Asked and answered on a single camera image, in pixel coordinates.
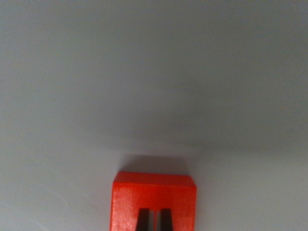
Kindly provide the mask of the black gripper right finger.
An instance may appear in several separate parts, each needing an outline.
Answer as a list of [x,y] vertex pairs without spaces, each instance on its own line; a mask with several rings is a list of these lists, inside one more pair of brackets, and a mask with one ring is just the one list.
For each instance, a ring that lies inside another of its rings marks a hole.
[[156,215],[157,231],[173,231],[171,209],[163,208]]

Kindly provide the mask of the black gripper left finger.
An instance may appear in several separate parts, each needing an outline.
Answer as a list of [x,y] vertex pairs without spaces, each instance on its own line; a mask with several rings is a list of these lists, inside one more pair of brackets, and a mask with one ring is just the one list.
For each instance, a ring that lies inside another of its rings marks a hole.
[[154,231],[154,211],[149,208],[139,209],[136,231]]

